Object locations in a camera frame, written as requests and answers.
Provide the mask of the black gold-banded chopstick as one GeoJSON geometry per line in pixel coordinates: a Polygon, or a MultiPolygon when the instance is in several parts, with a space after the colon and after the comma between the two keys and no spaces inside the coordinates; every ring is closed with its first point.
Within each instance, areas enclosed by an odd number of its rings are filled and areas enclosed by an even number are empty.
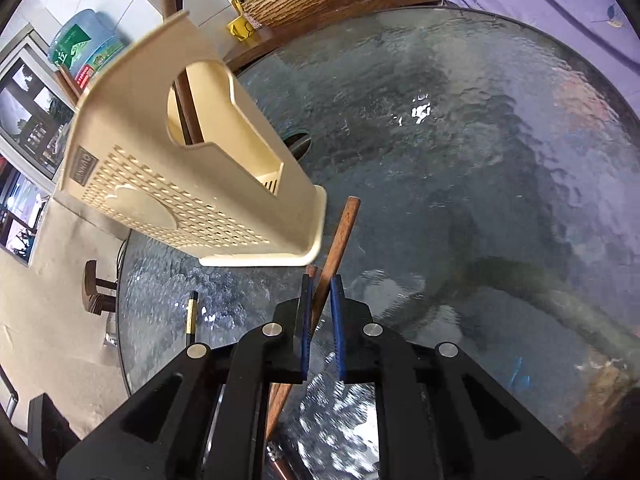
{"type": "Polygon", "coordinates": [[[188,303],[186,304],[186,347],[195,344],[196,338],[196,318],[198,317],[198,292],[190,292],[188,303]]]}

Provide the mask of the beige perforated utensil holder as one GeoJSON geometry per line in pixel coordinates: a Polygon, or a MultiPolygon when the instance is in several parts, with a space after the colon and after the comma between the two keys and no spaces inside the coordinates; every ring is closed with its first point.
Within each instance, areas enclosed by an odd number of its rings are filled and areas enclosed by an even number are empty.
{"type": "Polygon", "coordinates": [[[186,12],[92,78],[58,186],[203,266],[306,266],[321,246],[326,191],[186,12]],[[203,136],[192,145],[174,89],[183,70],[203,136]]]}

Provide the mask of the brown wooden stool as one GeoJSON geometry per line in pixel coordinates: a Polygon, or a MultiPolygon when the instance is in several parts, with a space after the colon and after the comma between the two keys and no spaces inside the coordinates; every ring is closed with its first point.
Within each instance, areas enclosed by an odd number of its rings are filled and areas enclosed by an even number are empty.
{"type": "Polygon", "coordinates": [[[95,315],[116,312],[117,283],[96,276],[96,260],[88,260],[82,272],[81,300],[85,310],[95,315]]]}

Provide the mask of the yellow mug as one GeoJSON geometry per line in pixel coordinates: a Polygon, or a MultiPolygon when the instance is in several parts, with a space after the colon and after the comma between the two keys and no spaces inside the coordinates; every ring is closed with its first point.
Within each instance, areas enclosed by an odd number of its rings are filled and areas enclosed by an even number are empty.
{"type": "Polygon", "coordinates": [[[229,34],[238,41],[244,41],[253,36],[255,27],[247,18],[240,0],[231,0],[231,6],[238,16],[227,24],[229,34]]]}

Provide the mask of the dark wooden side table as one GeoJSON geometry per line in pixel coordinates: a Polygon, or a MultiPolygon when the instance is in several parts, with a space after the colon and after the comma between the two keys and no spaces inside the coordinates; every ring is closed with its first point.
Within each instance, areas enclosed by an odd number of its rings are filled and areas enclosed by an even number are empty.
{"type": "Polygon", "coordinates": [[[375,12],[408,6],[436,6],[441,2],[442,0],[334,0],[325,8],[295,23],[259,29],[256,34],[233,47],[224,56],[224,62],[236,74],[277,48],[326,26],[375,12]]]}

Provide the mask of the blue water jug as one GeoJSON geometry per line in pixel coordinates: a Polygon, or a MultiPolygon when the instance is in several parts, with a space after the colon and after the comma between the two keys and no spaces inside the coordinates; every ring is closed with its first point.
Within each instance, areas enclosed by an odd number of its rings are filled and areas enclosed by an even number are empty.
{"type": "Polygon", "coordinates": [[[85,9],[76,13],[55,35],[48,59],[56,67],[66,67],[78,87],[84,90],[92,77],[125,48],[118,33],[106,27],[99,14],[85,9]]]}

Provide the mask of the purple floral cloth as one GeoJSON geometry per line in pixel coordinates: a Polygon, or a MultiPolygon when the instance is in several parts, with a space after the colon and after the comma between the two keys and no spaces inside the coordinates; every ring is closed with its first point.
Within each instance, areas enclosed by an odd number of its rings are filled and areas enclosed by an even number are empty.
{"type": "Polygon", "coordinates": [[[473,9],[512,18],[565,44],[608,80],[611,91],[586,90],[576,75],[554,75],[550,84],[555,103],[579,115],[586,108],[605,118],[605,98],[612,110],[627,104],[628,116],[639,115],[639,37],[618,0],[445,0],[458,8],[473,9]]]}

